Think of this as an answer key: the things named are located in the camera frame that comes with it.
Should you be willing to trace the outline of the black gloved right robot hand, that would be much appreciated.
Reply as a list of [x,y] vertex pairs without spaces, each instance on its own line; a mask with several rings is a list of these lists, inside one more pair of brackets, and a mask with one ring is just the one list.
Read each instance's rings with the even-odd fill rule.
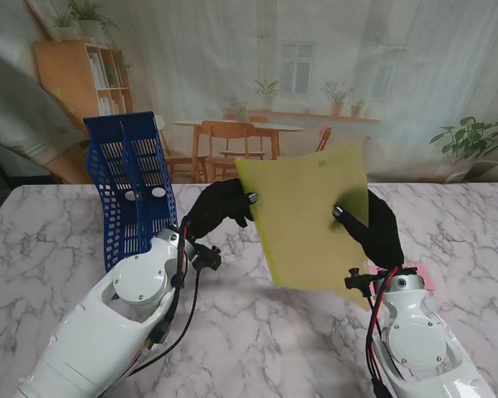
[[364,225],[342,206],[335,206],[333,217],[363,248],[366,256],[379,268],[393,270],[404,264],[398,225],[387,202],[368,190],[369,221]]

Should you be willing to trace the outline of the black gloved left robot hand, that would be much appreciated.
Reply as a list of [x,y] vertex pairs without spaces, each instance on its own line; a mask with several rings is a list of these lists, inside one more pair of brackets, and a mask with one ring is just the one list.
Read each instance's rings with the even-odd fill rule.
[[248,221],[254,221],[250,206],[257,199],[256,193],[244,191],[239,178],[214,182],[200,193],[181,227],[195,239],[215,230],[226,218],[246,228]]

